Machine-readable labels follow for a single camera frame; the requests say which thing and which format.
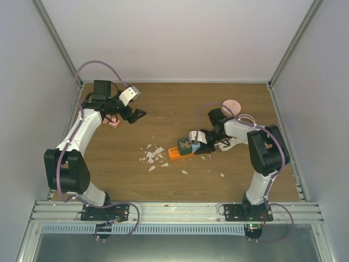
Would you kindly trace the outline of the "pink cube socket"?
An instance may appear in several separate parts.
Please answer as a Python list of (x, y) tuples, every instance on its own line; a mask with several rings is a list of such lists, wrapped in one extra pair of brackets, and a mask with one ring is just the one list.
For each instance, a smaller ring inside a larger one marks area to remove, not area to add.
[(120, 124), (120, 120), (116, 116), (106, 115), (102, 124), (106, 124), (111, 128), (117, 128)]

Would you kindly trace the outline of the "light blue plug adapter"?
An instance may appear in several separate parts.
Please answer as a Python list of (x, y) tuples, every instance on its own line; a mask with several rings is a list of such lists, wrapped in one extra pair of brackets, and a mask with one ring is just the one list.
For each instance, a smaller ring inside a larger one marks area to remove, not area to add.
[(197, 142), (197, 143), (194, 143), (194, 142), (193, 142), (193, 143), (191, 144), (192, 153), (195, 153), (200, 147), (201, 147), (200, 142)]

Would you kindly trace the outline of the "dark green cube adapter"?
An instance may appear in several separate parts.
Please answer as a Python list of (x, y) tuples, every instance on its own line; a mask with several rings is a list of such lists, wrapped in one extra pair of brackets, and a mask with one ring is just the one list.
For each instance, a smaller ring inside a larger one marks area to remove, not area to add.
[(179, 154), (186, 156), (192, 153), (192, 145), (188, 138), (180, 139), (177, 141)]

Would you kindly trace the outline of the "orange power strip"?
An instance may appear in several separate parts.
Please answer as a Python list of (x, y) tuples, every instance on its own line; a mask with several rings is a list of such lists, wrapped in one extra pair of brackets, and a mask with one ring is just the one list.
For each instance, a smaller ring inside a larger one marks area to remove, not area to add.
[(189, 157), (193, 157), (194, 153), (186, 154), (186, 155), (181, 155), (179, 153), (179, 148), (178, 147), (171, 147), (167, 150), (170, 160), (179, 160), (179, 159), (185, 159)]

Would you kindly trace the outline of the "pink round socket base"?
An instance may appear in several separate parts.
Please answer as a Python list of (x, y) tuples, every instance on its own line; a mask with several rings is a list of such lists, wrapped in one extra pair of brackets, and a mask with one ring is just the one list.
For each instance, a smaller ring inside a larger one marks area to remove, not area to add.
[(231, 113), (233, 113), (235, 116), (238, 116), (241, 112), (241, 109), (241, 104), (233, 99), (225, 100), (221, 106), (222, 113), (228, 117), (232, 116)]

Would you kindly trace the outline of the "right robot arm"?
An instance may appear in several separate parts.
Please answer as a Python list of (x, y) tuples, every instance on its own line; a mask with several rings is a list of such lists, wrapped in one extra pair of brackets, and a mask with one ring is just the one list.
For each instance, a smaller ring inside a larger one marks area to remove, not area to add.
[(242, 216), (254, 221), (268, 212), (270, 189), (285, 165), (290, 162), (290, 154), (278, 126), (259, 126), (245, 122), (232, 112), (224, 115), (220, 108), (208, 113), (212, 130), (199, 129), (189, 132), (189, 141), (198, 144), (194, 154), (214, 152), (219, 143), (226, 141), (248, 145), (250, 162), (254, 174), (249, 189), (240, 204)]

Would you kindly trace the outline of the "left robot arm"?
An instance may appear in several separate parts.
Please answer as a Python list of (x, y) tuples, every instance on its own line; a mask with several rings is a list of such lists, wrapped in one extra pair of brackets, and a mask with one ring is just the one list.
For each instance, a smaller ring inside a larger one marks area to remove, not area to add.
[(107, 203), (107, 194), (91, 182), (84, 160), (86, 148), (104, 121), (112, 123), (112, 117), (121, 117), (133, 124), (146, 115), (145, 111), (133, 110), (129, 105), (141, 94), (136, 87), (127, 85), (113, 96), (113, 86), (111, 81), (94, 81), (93, 90), (83, 100), (77, 119), (65, 139), (56, 148), (44, 153), (49, 188), (94, 207), (93, 213), (101, 221), (112, 216), (112, 206)]

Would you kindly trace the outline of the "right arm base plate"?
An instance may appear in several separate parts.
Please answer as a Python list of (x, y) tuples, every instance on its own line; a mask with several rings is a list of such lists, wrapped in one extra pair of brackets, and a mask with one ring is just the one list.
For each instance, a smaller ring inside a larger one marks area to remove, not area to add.
[(271, 222), (273, 215), (268, 213), (264, 204), (250, 206), (245, 204), (223, 204), (225, 221), (227, 222)]

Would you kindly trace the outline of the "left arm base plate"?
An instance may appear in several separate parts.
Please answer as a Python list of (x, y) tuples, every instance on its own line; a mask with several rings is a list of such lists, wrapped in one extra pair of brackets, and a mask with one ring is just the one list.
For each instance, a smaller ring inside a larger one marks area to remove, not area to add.
[(128, 204), (120, 204), (106, 209), (98, 209), (83, 205), (82, 211), (78, 212), (76, 218), (79, 221), (104, 221), (124, 222), (128, 220)]

